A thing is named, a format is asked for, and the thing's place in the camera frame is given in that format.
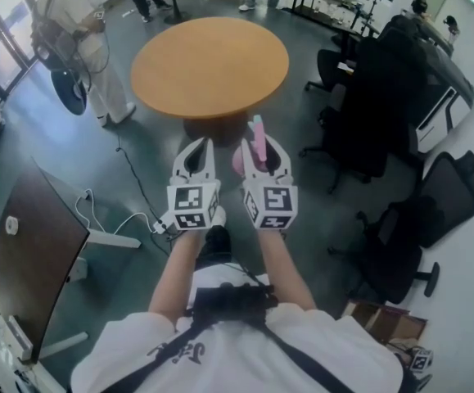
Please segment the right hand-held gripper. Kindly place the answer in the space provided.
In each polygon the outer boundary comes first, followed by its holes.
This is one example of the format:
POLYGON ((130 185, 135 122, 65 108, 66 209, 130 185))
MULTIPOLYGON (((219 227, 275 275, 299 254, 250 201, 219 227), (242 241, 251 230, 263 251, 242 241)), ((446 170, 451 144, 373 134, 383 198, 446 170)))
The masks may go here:
POLYGON ((298 187, 291 174, 291 158, 280 143, 266 134, 266 169, 271 176, 256 177, 253 150, 242 140, 243 203, 255 229, 288 229, 298 215, 298 187))

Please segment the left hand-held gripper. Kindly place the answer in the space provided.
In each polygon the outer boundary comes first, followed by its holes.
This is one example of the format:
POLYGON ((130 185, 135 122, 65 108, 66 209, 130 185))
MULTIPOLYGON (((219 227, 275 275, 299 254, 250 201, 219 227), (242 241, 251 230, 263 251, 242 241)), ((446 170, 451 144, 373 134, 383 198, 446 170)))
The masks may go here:
POLYGON ((219 206, 220 181, 215 175, 214 144, 205 140, 205 162, 199 170, 202 138, 191 142, 174 160, 172 177, 167 187, 166 225, 179 231, 209 229, 219 206))

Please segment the pink bottle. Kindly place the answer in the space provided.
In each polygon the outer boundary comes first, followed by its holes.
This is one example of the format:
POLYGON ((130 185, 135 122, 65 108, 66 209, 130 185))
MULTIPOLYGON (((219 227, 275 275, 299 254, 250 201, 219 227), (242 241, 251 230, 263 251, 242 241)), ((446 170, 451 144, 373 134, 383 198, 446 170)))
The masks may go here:
MULTIPOLYGON (((260 171, 266 171, 267 149, 266 134, 264 131, 264 123, 260 115, 254 115, 252 121, 248 122, 248 126, 253 132, 253 140, 251 141, 253 159, 257 161, 257 168, 260 171)), ((242 157, 242 148, 238 147, 232 156, 233 170, 244 176, 244 162, 242 157)))

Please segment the person's left forearm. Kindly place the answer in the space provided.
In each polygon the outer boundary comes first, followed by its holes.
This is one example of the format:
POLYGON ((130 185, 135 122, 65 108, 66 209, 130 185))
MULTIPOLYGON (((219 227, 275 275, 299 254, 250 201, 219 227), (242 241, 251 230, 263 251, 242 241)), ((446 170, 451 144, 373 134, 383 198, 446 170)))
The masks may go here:
POLYGON ((185 232, 177 239, 151 297, 148 311, 167 318, 173 325, 187 309, 201 242, 200 231, 185 232))

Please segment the person's right forearm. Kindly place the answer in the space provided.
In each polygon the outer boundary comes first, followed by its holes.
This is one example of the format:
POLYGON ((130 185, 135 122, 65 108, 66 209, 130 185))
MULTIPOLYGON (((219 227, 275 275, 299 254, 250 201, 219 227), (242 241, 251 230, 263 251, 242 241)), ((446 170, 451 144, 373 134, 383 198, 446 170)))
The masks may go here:
POLYGON ((291 258, 282 234, 272 230, 259 230, 257 234, 266 273, 279 302, 297 305, 304 311, 317 309, 307 284, 291 258))

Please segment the white power strip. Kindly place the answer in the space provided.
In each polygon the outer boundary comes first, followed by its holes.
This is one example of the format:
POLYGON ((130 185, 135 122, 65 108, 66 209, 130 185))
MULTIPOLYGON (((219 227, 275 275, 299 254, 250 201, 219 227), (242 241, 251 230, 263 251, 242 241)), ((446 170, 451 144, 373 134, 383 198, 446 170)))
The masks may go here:
POLYGON ((152 224, 153 233, 157 233, 157 234, 167 233, 169 226, 172 223, 173 223, 172 220, 168 216, 164 215, 160 217, 152 224))

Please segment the person's black trousers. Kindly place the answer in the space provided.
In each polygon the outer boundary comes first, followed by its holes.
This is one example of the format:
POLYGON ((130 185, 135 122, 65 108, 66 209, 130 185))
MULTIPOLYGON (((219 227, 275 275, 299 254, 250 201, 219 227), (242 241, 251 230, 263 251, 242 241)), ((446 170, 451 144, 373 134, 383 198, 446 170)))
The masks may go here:
POLYGON ((205 235, 205 243, 196 258, 195 270, 226 263, 232 263, 230 234, 223 225, 214 225, 205 235))

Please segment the round wooden table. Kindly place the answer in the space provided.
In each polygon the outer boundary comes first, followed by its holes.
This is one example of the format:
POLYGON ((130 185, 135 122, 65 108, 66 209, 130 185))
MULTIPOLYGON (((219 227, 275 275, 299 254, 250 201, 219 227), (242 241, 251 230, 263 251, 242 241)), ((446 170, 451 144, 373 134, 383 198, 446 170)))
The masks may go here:
POLYGON ((145 106, 182 119, 190 139, 227 147, 244 136, 249 111, 281 87, 289 64, 284 43, 270 30, 212 16, 149 40, 133 60, 130 81, 145 106))

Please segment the black office chair with jacket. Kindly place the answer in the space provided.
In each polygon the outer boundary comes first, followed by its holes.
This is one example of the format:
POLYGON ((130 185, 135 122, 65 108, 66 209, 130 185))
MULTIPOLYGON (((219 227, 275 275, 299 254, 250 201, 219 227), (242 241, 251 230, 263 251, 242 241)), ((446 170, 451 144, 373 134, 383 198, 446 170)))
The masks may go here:
POLYGON ((356 48, 356 84, 367 98, 370 121, 377 121, 388 152, 416 173, 423 171, 413 116, 427 85, 427 57, 415 21, 394 16, 376 37, 363 38, 356 48))

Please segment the black round bag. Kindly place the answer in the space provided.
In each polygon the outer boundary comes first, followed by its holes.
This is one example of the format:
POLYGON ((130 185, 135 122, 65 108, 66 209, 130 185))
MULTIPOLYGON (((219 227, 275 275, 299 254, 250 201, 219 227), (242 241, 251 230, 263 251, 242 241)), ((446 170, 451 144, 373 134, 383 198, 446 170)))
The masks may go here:
POLYGON ((64 107, 72 115, 81 116, 87 108, 87 92, 79 74, 74 70, 54 70, 50 76, 64 107))

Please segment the black chest harness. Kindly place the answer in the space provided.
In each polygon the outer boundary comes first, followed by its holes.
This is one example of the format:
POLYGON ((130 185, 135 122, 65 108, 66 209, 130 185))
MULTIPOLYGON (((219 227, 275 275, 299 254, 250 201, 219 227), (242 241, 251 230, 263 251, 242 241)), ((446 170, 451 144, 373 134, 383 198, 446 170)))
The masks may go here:
POLYGON ((241 322, 270 339, 289 360, 329 393, 354 393, 345 383, 319 362, 296 349, 276 335, 266 324, 266 312, 278 306, 273 286, 244 284, 235 287, 225 283, 220 287, 198 289, 193 306, 186 310, 192 318, 188 330, 158 349, 155 358, 143 367, 112 383, 100 393, 135 393, 159 367, 178 355, 201 333, 221 322, 241 322))

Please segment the black mesh office chair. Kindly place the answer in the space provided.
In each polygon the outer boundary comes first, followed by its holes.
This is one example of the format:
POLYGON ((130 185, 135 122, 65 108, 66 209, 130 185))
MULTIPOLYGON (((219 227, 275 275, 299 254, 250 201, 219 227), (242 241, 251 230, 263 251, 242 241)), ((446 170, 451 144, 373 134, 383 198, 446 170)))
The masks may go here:
POLYGON ((328 248, 330 255, 350 260, 383 301, 401 303, 416 281, 426 286, 429 297, 436 288, 440 265, 431 271, 419 266, 425 249, 434 246, 457 226, 474 216, 474 152, 459 158, 440 153, 412 195, 392 202, 376 222, 360 211, 355 218, 363 224, 359 251, 328 248))

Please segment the white drawer cabinet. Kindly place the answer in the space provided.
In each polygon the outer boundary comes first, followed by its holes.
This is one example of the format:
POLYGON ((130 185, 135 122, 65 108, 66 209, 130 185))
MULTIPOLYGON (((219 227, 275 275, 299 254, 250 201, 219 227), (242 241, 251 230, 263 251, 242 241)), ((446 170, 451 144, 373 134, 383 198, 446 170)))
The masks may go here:
POLYGON ((450 87, 416 128, 418 152, 426 155, 432 151, 471 111, 472 102, 450 87))

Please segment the person's white t-shirt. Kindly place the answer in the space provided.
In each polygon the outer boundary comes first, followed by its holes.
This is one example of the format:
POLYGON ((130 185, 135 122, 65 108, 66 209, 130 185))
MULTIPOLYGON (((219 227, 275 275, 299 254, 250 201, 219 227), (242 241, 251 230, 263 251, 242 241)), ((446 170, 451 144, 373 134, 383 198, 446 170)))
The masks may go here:
MULTIPOLYGON (((220 265, 195 270, 188 299, 216 282, 234 282, 220 265)), ((100 393, 149 364, 159 348, 190 328, 184 312, 173 325, 150 313, 109 322, 92 352, 74 369, 73 393, 100 393)), ((385 346, 353 318, 278 303, 266 314, 276 335, 319 362, 354 393, 400 393, 404 370, 385 346)), ((243 323, 217 323, 159 367, 135 393, 329 393, 261 332, 243 323)))

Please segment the cardboard box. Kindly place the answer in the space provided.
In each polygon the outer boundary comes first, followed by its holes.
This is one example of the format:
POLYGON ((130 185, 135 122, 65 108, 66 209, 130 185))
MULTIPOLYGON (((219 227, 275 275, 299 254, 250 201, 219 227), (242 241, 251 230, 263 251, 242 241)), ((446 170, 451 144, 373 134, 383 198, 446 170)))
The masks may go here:
POLYGON ((382 344, 394 339, 418 341, 427 325, 426 319, 412 316, 406 309, 362 300, 349 300, 341 316, 352 317, 382 344))

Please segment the spare hand-held gripper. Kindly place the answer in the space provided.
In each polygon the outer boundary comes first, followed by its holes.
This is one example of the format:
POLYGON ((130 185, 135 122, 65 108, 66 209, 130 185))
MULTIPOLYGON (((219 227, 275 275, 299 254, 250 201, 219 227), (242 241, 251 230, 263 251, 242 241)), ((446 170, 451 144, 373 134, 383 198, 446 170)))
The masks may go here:
POLYGON ((413 347, 409 351, 411 355, 411 361, 409 364, 409 370, 416 374, 423 374, 430 371, 432 366, 434 353, 432 350, 427 350, 422 347, 413 347))

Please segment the dark desk with white frame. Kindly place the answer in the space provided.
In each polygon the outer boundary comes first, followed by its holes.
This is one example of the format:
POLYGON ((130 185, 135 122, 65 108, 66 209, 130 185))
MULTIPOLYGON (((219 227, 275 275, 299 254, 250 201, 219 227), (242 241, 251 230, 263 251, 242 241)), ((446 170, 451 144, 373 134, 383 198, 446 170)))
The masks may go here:
POLYGON ((132 237, 87 228, 53 187, 55 178, 27 160, 0 217, 0 315, 20 361, 41 355, 56 303, 87 243, 138 249, 132 237), (7 216, 19 231, 5 230, 7 216))

